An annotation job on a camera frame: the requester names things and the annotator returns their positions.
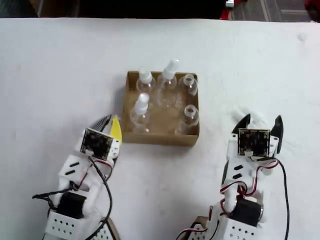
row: wire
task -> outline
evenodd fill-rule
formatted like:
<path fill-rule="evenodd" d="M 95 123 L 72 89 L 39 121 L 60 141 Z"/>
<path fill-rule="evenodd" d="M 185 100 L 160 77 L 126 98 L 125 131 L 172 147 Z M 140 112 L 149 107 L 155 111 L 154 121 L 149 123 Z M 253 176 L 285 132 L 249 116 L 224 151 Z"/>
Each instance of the wire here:
<path fill-rule="evenodd" d="M 41 200 L 45 200 L 48 202 L 49 208 L 52 210 L 56 210 L 57 207 L 54 205 L 54 203 L 52 202 L 52 200 L 49 198 L 49 196 L 51 195 L 55 195 L 55 194 L 63 194 L 66 193 L 70 190 L 75 190 L 76 188 L 76 184 L 74 182 L 70 183 L 70 186 L 66 189 L 62 189 L 62 190 L 58 190 L 58 191 L 51 191 L 51 192 L 47 192 L 47 193 L 42 193 L 42 194 L 36 194 L 34 196 L 32 196 L 32 199 L 41 199 Z"/>
<path fill-rule="evenodd" d="M 101 164 L 104 164 L 104 165 L 107 165 L 107 166 L 110 167 L 111 171 L 110 171 L 109 175 L 108 175 L 107 178 L 106 178 L 106 181 L 108 181 L 108 179 L 111 177 L 111 174 L 112 174 L 112 172 L 113 172 L 113 166 L 111 165 L 111 163 L 109 163 L 109 162 L 107 162 L 107 161 L 102 161 L 102 160 L 95 160 L 94 162 L 98 162 L 98 163 L 101 163 Z M 81 187 L 82 183 L 84 182 L 85 178 L 86 178 L 87 175 L 88 175 L 89 169 L 90 169 L 92 166 L 93 166 L 93 164 L 91 164 L 91 165 L 88 167 L 86 173 L 84 174 L 83 178 L 81 179 L 81 181 L 80 181 L 80 183 L 79 183 L 78 188 Z"/>
<path fill-rule="evenodd" d="M 269 162 L 267 165 L 271 164 L 271 163 L 275 163 L 274 165 L 272 166 L 267 166 L 267 165 L 262 165 L 262 166 L 258 166 L 256 168 L 256 171 L 255 171 L 255 178 L 254 178 L 254 183 L 253 183 L 253 189 L 250 193 L 247 193 L 247 192 L 240 192 L 241 194 L 245 195 L 246 197 L 251 197 L 257 190 L 257 185 L 258 185 L 258 172 L 260 169 L 273 169 L 275 168 L 276 166 L 278 166 L 278 160 L 276 161 L 272 161 L 272 162 Z"/>
<path fill-rule="evenodd" d="M 90 235 L 88 236 L 85 240 L 90 240 L 92 238 L 94 238 L 97 233 L 100 232 L 100 230 L 104 227 L 104 225 L 108 222 L 108 219 L 110 217 L 110 214 L 111 214 L 111 210 L 112 210 L 112 206 L 113 206 L 113 200 L 112 200 L 112 195 L 111 195 L 111 191 L 110 191 L 110 188 L 107 184 L 107 180 L 104 178 L 104 175 L 102 174 L 102 172 L 100 171 L 100 169 L 98 168 L 98 166 L 96 165 L 96 163 L 92 160 L 92 158 L 89 156 L 88 157 L 89 161 L 93 164 L 96 172 L 98 173 L 98 175 L 100 176 L 101 180 L 103 181 L 103 184 L 105 185 L 105 188 L 108 192 L 108 195 L 109 195 L 109 198 L 110 198 L 110 207 L 109 207 L 109 210 L 108 210 L 108 213 L 106 215 L 106 217 L 104 218 L 104 220 L 101 222 L 100 226 Z"/>
<path fill-rule="evenodd" d="M 288 187 L 287 187 L 287 174 L 284 165 L 281 161 L 277 159 L 282 172 L 283 172 L 283 185 L 284 185 L 284 195 L 285 195 L 285 204 L 286 204 L 286 230 L 284 240 L 288 239 L 289 228 L 290 228 L 290 208 L 289 208 L 289 198 L 288 198 Z"/>
<path fill-rule="evenodd" d="M 203 233 L 205 231 L 207 231 L 208 228 L 205 228 L 205 229 L 196 229 L 196 228 L 187 228 L 187 229 L 184 229 L 182 230 L 179 235 L 176 237 L 175 240 L 178 240 L 180 238 L 180 236 L 184 233 Z"/>
<path fill-rule="evenodd" d="M 248 185 L 244 182 L 244 181 L 234 181 L 232 183 L 230 183 L 229 185 L 223 187 L 220 189 L 220 193 L 223 194 L 228 188 L 230 188 L 233 184 L 242 184 L 240 185 L 240 189 L 238 189 L 238 192 L 241 194 L 241 195 L 244 195 L 246 197 L 250 197 L 252 196 L 256 190 L 257 190 L 257 185 L 258 185 L 258 172 L 261 168 L 264 168 L 264 169 L 273 169 L 275 168 L 276 166 L 278 165 L 278 160 L 276 159 L 276 161 L 270 161 L 268 162 L 266 165 L 261 165 L 261 166 L 258 166 L 256 168 L 256 171 L 255 171 L 255 178 L 254 178 L 254 182 L 253 182 L 253 190 L 248 193 Z"/>
<path fill-rule="evenodd" d="M 212 236 L 209 238 L 209 240 L 213 239 L 213 238 L 214 238 L 214 236 L 216 235 L 217 230 L 218 230 L 218 227 L 219 227 L 219 224 L 220 224 L 220 221 L 219 221 L 219 219 L 218 219 L 218 221 L 216 222 L 215 230 L 214 230 L 214 232 L 213 232 Z"/>

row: floor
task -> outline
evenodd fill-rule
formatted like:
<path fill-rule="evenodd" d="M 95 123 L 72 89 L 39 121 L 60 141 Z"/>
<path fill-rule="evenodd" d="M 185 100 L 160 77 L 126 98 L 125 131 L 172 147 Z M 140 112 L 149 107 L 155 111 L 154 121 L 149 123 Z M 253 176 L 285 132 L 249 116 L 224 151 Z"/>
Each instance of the floor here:
<path fill-rule="evenodd" d="M 248 0 L 231 12 L 231 20 L 262 22 L 310 22 L 305 0 Z"/>

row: robotic arm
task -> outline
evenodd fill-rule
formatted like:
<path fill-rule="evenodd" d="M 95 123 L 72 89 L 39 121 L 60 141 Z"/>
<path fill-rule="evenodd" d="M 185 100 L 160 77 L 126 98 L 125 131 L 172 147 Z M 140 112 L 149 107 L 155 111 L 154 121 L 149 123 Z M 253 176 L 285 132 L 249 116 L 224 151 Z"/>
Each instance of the robotic arm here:
<path fill-rule="evenodd" d="M 177 237 L 182 240 L 254 240 L 264 235 L 260 223 L 268 219 L 269 195 L 264 178 L 281 165 L 288 199 L 286 174 L 276 159 L 281 151 L 283 121 L 279 115 L 272 130 L 248 129 L 251 116 L 246 115 L 233 129 L 227 148 L 220 193 L 224 199 L 210 207 L 208 217 L 198 217 L 191 228 Z M 289 233 L 289 204 L 287 230 Z"/>
<path fill-rule="evenodd" d="M 44 240 L 119 239 L 109 218 L 112 197 L 107 180 L 121 141 L 119 121 L 112 115 L 83 131 L 58 174 L 58 191 L 32 197 L 49 203 Z"/>

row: black cable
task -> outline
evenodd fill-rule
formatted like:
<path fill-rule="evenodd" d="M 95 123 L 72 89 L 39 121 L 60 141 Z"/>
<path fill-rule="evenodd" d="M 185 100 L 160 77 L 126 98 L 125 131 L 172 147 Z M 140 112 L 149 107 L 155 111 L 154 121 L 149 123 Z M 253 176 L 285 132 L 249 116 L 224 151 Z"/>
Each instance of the black cable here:
<path fill-rule="evenodd" d="M 282 162 L 279 161 L 278 159 L 276 160 L 279 162 L 283 172 L 283 185 L 284 185 L 284 195 L 285 195 L 285 204 L 286 204 L 286 230 L 285 230 L 284 240 L 287 240 L 289 235 L 289 226 L 290 226 L 290 208 L 289 208 L 288 187 L 287 187 L 287 174 Z"/>
<path fill-rule="evenodd" d="M 55 194 L 63 194 L 65 192 L 68 192 L 70 190 L 75 190 L 77 189 L 75 187 L 75 183 L 74 182 L 71 182 L 70 183 L 70 186 L 66 189 L 62 189 L 62 190 L 59 190 L 59 191 L 51 191 L 51 192 L 47 192 L 47 193 L 42 193 L 42 194 L 36 194 L 34 196 L 32 196 L 32 199 L 41 199 L 41 200 L 45 200 L 48 202 L 48 205 L 49 205 L 49 208 L 52 209 L 52 210 L 56 210 L 57 207 L 54 206 L 54 203 L 52 202 L 52 200 L 49 198 L 49 196 L 51 195 L 55 195 Z"/>
<path fill-rule="evenodd" d="M 109 217 L 110 217 L 110 214 L 111 214 L 111 209 L 112 209 L 112 205 L 113 205 L 113 200 L 112 200 L 112 196 L 111 196 L 111 191 L 110 191 L 110 188 L 107 184 L 107 180 L 104 178 L 104 175 L 102 174 L 102 172 L 100 171 L 100 169 L 98 168 L 98 166 L 96 165 L 96 163 L 92 160 L 92 158 L 89 156 L 88 157 L 89 161 L 93 164 L 96 172 L 98 173 L 98 175 L 100 176 L 100 178 L 102 179 L 103 181 L 103 184 L 105 185 L 105 188 L 108 192 L 108 195 L 109 195 L 109 198 L 110 198 L 110 207 L 109 207 L 109 211 L 106 215 L 106 217 L 104 218 L 104 220 L 101 222 L 101 225 L 90 235 L 88 236 L 85 240 L 90 240 L 92 238 L 94 238 L 99 232 L 100 230 L 104 227 L 104 225 L 107 223 Z"/>
<path fill-rule="evenodd" d="M 219 224 L 220 224 L 220 221 L 218 220 L 218 221 L 216 222 L 216 227 L 215 227 L 214 233 L 212 234 L 212 236 L 210 237 L 209 240 L 211 240 L 211 239 L 216 235 L 217 230 L 218 230 L 218 227 L 219 227 Z"/>

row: white tablecloth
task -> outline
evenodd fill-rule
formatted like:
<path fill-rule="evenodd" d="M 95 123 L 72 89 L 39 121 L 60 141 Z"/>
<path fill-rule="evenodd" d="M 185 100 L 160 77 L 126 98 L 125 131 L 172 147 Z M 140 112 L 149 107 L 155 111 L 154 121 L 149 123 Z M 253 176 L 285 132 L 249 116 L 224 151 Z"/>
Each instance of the white tablecloth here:
<path fill-rule="evenodd" d="M 41 239 L 57 173 L 82 130 L 122 112 L 128 70 L 161 71 L 171 57 L 199 78 L 200 137 L 193 148 L 123 144 L 110 179 L 111 218 L 124 240 L 173 240 L 219 201 L 232 112 L 271 128 L 281 114 L 290 240 L 316 240 L 320 24 L 219 20 L 0 19 L 0 233 Z M 266 240 L 286 228 L 283 175 L 267 178 Z"/>

